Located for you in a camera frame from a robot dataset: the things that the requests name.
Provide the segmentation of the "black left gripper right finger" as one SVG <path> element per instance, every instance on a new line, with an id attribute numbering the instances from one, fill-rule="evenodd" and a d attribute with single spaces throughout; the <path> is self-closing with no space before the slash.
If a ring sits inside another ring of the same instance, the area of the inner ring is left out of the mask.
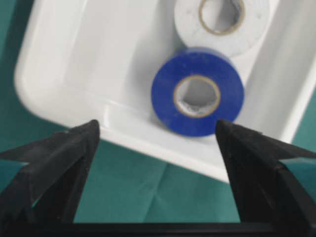
<path id="1" fill-rule="evenodd" d="M 316 203 L 283 163 L 315 153 L 226 120 L 215 134 L 240 217 L 233 235 L 315 236 Z"/>

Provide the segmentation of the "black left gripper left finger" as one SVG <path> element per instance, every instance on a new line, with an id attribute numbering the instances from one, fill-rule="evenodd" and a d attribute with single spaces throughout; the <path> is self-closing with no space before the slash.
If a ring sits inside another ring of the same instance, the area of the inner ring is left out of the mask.
<path id="1" fill-rule="evenodd" d="M 19 171 L 0 193 L 0 235 L 18 223 L 71 224 L 100 141 L 97 120 L 1 152 Z"/>

